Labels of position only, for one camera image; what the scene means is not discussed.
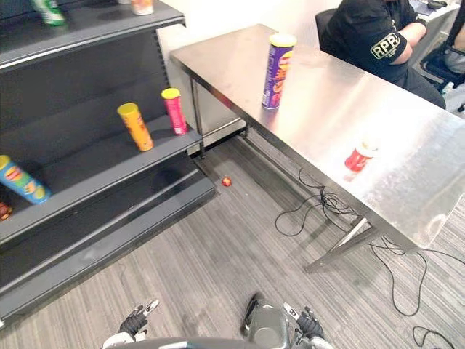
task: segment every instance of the white wall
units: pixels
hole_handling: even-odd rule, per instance
[[[299,42],[318,47],[315,14],[338,7],[341,0],[163,0],[183,12],[187,27],[173,25],[158,31],[163,54],[167,62],[172,87],[182,94],[182,107],[186,119],[195,125],[190,100],[189,80],[178,67],[169,61],[173,49],[263,23],[277,31],[295,35]],[[235,118],[235,115],[199,87],[203,133]],[[230,127],[216,137],[207,139],[207,144],[233,132]]]

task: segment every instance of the stainless steel table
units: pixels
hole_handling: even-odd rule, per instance
[[[427,248],[464,192],[465,121],[317,49],[297,44],[279,109],[262,107],[274,30],[255,25],[171,53],[196,83],[348,201],[363,218],[313,272],[380,235]],[[345,159],[365,138],[379,153],[357,175]],[[371,228],[356,235],[368,221]]]

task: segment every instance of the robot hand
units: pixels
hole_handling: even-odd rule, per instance
[[[325,334],[320,322],[313,316],[313,312],[305,307],[305,311],[302,311],[300,317],[296,320],[302,333],[308,338],[319,337],[325,339]]]
[[[151,302],[145,309],[142,305],[135,308],[119,326],[118,334],[114,334],[103,343],[102,349],[116,348],[119,345],[145,340],[147,331],[141,328],[147,324],[147,316],[157,308],[158,300]]]
[[[126,332],[133,338],[140,331],[140,329],[147,324],[147,316],[144,314],[143,305],[135,308],[119,326],[119,333]]]
[[[308,307],[305,307],[305,311],[302,311],[300,316],[288,303],[284,303],[283,307],[287,314],[294,318],[302,334],[309,340],[313,337],[325,338],[320,322],[313,316],[313,312]]]

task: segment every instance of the purple pringles can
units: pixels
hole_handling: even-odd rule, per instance
[[[267,78],[263,91],[263,106],[266,109],[279,107],[284,79],[286,79],[289,60],[296,42],[296,37],[290,34],[276,33],[270,36]]]

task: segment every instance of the black cable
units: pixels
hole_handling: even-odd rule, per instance
[[[297,212],[299,211],[303,206],[304,204],[309,201],[311,198],[316,198],[318,197],[319,195],[312,195],[312,196],[309,196],[308,198],[306,198],[305,200],[303,200],[303,202],[299,205],[299,207],[297,207],[296,209],[292,209],[290,211],[284,211],[284,212],[281,212],[275,219],[275,227],[276,227],[276,230],[281,233],[282,235],[284,236],[288,236],[288,237],[293,237],[293,236],[298,236],[303,230],[304,230],[304,226],[305,226],[305,220],[307,219],[307,215],[308,213],[310,212],[311,209],[313,209],[314,207],[317,207],[317,206],[320,206],[321,203],[319,202],[318,204],[316,205],[312,205],[310,206],[307,211],[305,212],[305,215],[304,215],[304,219],[302,220],[302,224],[300,226],[300,229],[297,233],[294,233],[294,234],[287,234],[283,231],[280,230],[280,228],[278,228],[278,220],[281,218],[281,216],[285,215],[285,214],[288,214],[288,213],[292,213],[292,212]]]
[[[325,215],[326,219],[329,220],[331,223],[333,223],[337,228],[339,228],[340,230],[344,231],[344,232],[347,232],[345,229],[343,229],[340,225],[337,225],[336,222],[334,222],[329,216],[328,214],[326,213],[326,210],[325,210],[325,205],[323,205],[323,214]]]
[[[323,209],[323,214],[325,215],[326,219],[329,220],[330,222],[332,222],[339,230],[342,230],[344,231],[345,233],[347,233],[347,231],[345,229],[343,229],[340,225],[336,224],[329,216],[328,216],[328,213],[326,212],[326,209],[328,209],[330,212],[336,214],[336,215],[359,215],[358,212],[356,212],[355,210],[353,210],[352,208],[350,208],[350,206],[346,206],[346,207],[338,207],[338,205],[340,205],[340,201],[337,199],[337,196],[335,193],[324,193],[324,190],[326,189],[326,187],[324,185],[310,185],[308,183],[306,183],[305,181],[303,181],[302,179],[302,168],[299,170],[299,180],[300,182],[307,186],[308,188],[312,188],[312,189],[318,189],[320,191],[320,194],[319,195],[313,195],[313,196],[310,196],[309,198],[306,198],[299,206],[299,208],[295,209],[295,210],[291,210],[291,211],[285,211],[285,212],[282,212],[281,214],[279,214],[277,217],[276,217],[276,220],[275,220],[275,227],[276,227],[276,230],[283,234],[284,236],[297,236],[299,235],[303,230],[304,230],[304,226],[305,226],[305,220],[307,219],[307,215],[308,215],[308,212],[314,208],[314,207],[317,207],[317,206],[321,206],[322,209]],[[311,207],[309,207],[309,209],[305,212],[305,216],[304,216],[304,219],[302,221],[302,225],[300,227],[300,230],[295,233],[295,234],[285,234],[284,232],[280,231],[279,228],[278,228],[278,219],[283,215],[283,214],[286,214],[286,213],[291,213],[291,212],[296,212],[296,211],[299,211],[299,209],[302,208],[302,206],[305,204],[305,202],[307,202],[308,200],[310,200],[311,198],[315,198],[315,197],[320,197],[320,203],[316,204],[316,205],[312,205]],[[379,245],[375,245],[375,244],[372,244],[370,243],[370,248],[371,248],[371,251],[373,252],[373,254],[375,255],[375,257],[384,265],[384,267],[388,270],[390,276],[391,276],[391,280],[392,280],[392,289],[391,289],[391,299],[392,299],[392,304],[395,308],[395,310],[397,310],[397,312],[399,312],[400,314],[404,315],[404,316],[407,316],[407,317],[411,317],[411,316],[414,316],[416,315],[419,310],[420,310],[420,307],[421,307],[421,290],[422,290],[422,287],[423,287],[423,283],[424,283],[424,279],[426,277],[426,273],[428,271],[428,262],[426,260],[426,258],[420,254],[419,252],[417,252],[417,255],[423,260],[424,262],[424,271],[423,271],[423,275],[421,276],[421,280],[420,280],[420,285],[418,287],[418,296],[417,296],[417,306],[416,306],[416,309],[413,313],[410,313],[410,314],[407,314],[407,313],[404,313],[403,311],[401,311],[401,309],[399,309],[399,307],[397,306],[396,302],[395,302],[395,298],[394,298],[394,290],[395,290],[395,278],[394,278],[394,273],[392,272],[392,270],[389,268],[389,266],[385,263],[385,261],[380,258],[380,256],[375,252],[375,248],[377,249],[385,249],[385,250],[388,250],[390,251],[391,253],[393,254],[396,254],[397,256],[403,256],[406,252],[405,250],[399,248],[398,245],[396,245],[394,242],[390,241],[387,237],[385,236],[382,236],[381,237],[381,240],[383,242],[383,245],[384,246],[379,246]],[[450,258],[453,258],[454,260],[462,263],[463,265],[465,265],[465,262],[463,260],[460,260],[458,259],[457,257],[454,257],[453,255],[451,254],[448,254],[448,253],[445,253],[445,252],[442,252],[442,251],[437,251],[435,249],[424,249],[423,251],[427,251],[427,252],[433,252],[433,253],[438,253],[438,254],[443,254],[447,257],[450,257]],[[416,336],[415,336],[415,330],[416,329],[424,329],[426,330],[426,333],[424,334],[424,336],[421,338],[421,341],[419,342],[417,339],[416,339]],[[452,348],[452,349],[455,349],[455,347],[453,346],[452,342],[450,340],[448,340],[444,335],[442,335],[441,333],[439,332],[436,332],[436,331],[433,331],[431,329],[427,329],[425,327],[422,327],[422,326],[415,326],[412,330],[412,335],[413,335],[413,340],[415,341],[415,343],[419,346],[419,347],[423,347],[424,345],[424,342],[426,340],[426,337],[429,335],[429,334],[435,334],[441,338],[444,339],[444,341],[447,342],[447,344],[449,344],[449,346]]]
[[[424,281],[424,278],[426,276],[426,272],[428,271],[428,262],[426,261],[425,257],[423,257],[422,254],[417,252],[417,255],[420,256],[420,258],[424,261],[424,272],[423,272],[423,275],[421,276],[420,286],[418,287],[418,297],[417,297],[416,309],[415,309],[415,311],[413,313],[408,314],[408,313],[404,313],[403,311],[401,311],[401,309],[399,309],[399,307],[397,306],[397,304],[395,302],[395,298],[394,298],[394,288],[395,288],[394,273],[392,272],[391,268],[386,264],[386,262],[380,256],[378,256],[378,254],[375,252],[374,245],[373,244],[369,244],[369,245],[370,245],[371,251],[374,253],[375,257],[378,258],[379,261],[381,263],[383,263],[384,267],[386,267],[387,271],[389,271],[389,274],[390,274],[391,280],[392,280],[391,300],[392,300],[392,304],[394,305],[395,310],[397,310],[399,313],[401,313],[402,315],[407,316],[407,317],[411,317],[411,316],[416,315],[420,311],[421,288],[423,287],[423,281]]]
[[[308,183],[306,183],[303,179],[302,179],[302,171],[304,169],[300,168],[299,170],[299,180],[300,180],[300,183],[302,183],[303,185],[307,186],[308,188],[313,188],[313,189],[325,189],[325,186],[323,184],[320,184],[317,182],[319,185],[310,185]]]
[[[465,265],[465,262],[464,262],[463,260],[460,260],[460,259],[458,259],[457,257],[454,257],[454,256],[451,255],[451,254],[448,254],[448,253],[445,253],[445,252],[442,252],[442,251],[437,251],[436,249],[424,249],[423,251],[440,253],[440,254],[443,254],[443,255],[448,256],[448,257],[450,257],[450,258],[453,258],[453,259],[456,260],[457,262],[460,262],[460,263],[462,263],[463,265]]]
[[[423,337],[420,339],[420,342],[416,339],[416,336],[415,336],[415,330],[416,330],[416,329],[424,329],[424,330],[426,331],[426,333],[425,333],[425,334],[423,335]],[[423,327],[423,326],[415,326],[415,327],[412,329],[412,336],[413,336],[413,340],[415,341],[415,344],[416,344],[417,346],[419,346],[420,348],[422,348],[423,345],[424,345],[424,341],[426,340],[426,336],[427,336],[428,334],[430,334],[430,333],[436,334],[437,336],[443,338],[443,339],[447,342],[447,344],[450,345],[450,347],[451,347],[452,349],[455,349],[455,347],[453,346],[452,342],[451,342],[450,340],[448,340],[446,337],[444,337],[442,334],[440,334],[439,332],[433,331],[432,329],[427,329],[426,327]]]
[[[426,276],[426,272],[427,272],[427,268],[428,268],[428,262],[426,261],[426,259],[424,258],[424,256],[420,253],[417,252],[417,255],[420,256],[422,258],[422,260],[424,261],[425,263],[425,269],[424,269],[424,272],[423,272],[423,276],[421,277],[421,281],[420,281],[420,286],[418,287],[418,303],[417,303],[417,309],[414,313],[412,314],[406,314],[404,312],[402,312],[398,307],[397,305],[395,304],[395,300],[394,300],[394,288],[395,288],[395,279],[394,279],[394,273],[392,272],[392,270],[389,268],[389,266],[385,263],[385,261],[383,261],[380,256],[378,256],[378,254],[375,252],[374,250],[374,247],[376,248],[379,248],[379,249],[387,249],[389,250],[391,253],[394,253],[396,255],[404,255],[405,254],[405,251],[400,249],[398,245],[394,244],[392,241],[390,241],[387,237],[385,236],[382,236],[381,237],[381,240],[383,241],[384,243],[384,246],[378,246],[378,245],[374,245],[374,244],[369,244],[370,247],[371,247],[371,251],[375,254],[375,256],[381,261],[381,263],[383,263],[384,267],[389,271],[389,274],[391,276],[391,280],[392,280],[392,291],[391,291],[391,297],[392,297],[392,304],[394,305],[394,308],[395,310],[397,310],[399,313],[401,313],[402,315],[404,316],[414,316],[415,314],[418,313],[419,309],[420,309],[420,306],[421,306],[421,288],[423,286],[423,281],[424,281],[424,278]],[[391,245],[394,245],[396,247],[391,247],[391,246],[387,246],[387,242],[389,242]],[[445,252],[442,252],[442,251],[437,251],[436,249],[425,249],[424,251],[428,251],[428,252],[435,252],[435,253],[439,253],[439,254],[443,254],[445,256],[448,256],[450,258],[453,258],[454,260],[457,260],[459,261],[460,263],[462,263],[463,265],[465,265],[465,262],[463,260],[460,260],[458,259],[457,257],[454,257],[448,253],[445,253]],[[415,330],[416,329],[424,329],[426,330],[426,333],[423,335],[423,337],[421,338],[420,342],[416,339],[416,336],[415,336]],[[426,340],[426,337],[428,336],[428,334],[435,334],[441,338],[444,339],[444,341],[447,342],[447,344],[449,344],[449,346],[452,348],[452,349],[455,349],[454,345],[452,344],[452,342],[450,340],[448,340],[443,334],[441,334],[440,332],[437,332],[437,331],[433,331],[431,329],[427,329],[425,327],[422,327],[422,326],[415,326],[413,329],[412,329],[412,336],[413,336],[413,340],[415,341],[416,345],[419,346],[420,348],[423,347],[424,345],[424,342]]]

